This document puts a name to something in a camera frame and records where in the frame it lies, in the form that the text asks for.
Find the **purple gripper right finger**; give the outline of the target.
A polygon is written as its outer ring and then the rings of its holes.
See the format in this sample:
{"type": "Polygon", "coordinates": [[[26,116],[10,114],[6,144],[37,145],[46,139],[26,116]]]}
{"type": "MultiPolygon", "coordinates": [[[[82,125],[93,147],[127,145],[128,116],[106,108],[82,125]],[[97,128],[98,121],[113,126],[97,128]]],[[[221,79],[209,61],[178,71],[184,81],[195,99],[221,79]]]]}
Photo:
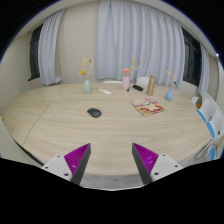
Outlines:
{"type": "Polygon", "coordinates": [[[182,166],[166,153],[157,154],[137,143],[132,144],[132,155],[144,185],[182,169],[182,166]]]}

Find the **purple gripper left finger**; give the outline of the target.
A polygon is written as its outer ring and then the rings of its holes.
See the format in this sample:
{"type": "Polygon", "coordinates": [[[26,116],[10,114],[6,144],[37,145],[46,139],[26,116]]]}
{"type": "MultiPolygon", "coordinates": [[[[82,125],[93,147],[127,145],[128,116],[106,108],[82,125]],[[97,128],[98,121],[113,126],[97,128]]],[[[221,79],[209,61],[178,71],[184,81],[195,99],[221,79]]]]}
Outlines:
{"type": "Polygon", "coordinates": [[[85,172],[90,154],[91,144],[87,143],[66,155],[54,156],[42,166],[42,169],[79,185],[85,172]]]}

